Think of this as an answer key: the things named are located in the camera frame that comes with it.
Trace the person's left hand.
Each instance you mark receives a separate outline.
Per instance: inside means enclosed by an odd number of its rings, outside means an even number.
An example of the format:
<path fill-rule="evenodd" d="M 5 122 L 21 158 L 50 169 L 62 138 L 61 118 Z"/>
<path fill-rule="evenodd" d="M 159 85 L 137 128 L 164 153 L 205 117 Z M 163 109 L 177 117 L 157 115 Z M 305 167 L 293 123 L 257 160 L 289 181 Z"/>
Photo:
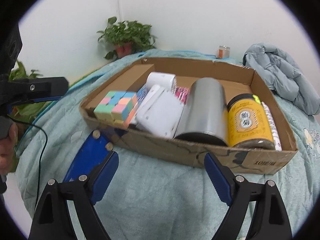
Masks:
<path fill-rule="evenodd" d="M 9 129 L 9 136 L 1 140 L 0 144 L 0 172 L 6 175 L 10 172 L 14 164 L 14 147 L 17 143 L 18 128 L 13 123 Z"/>

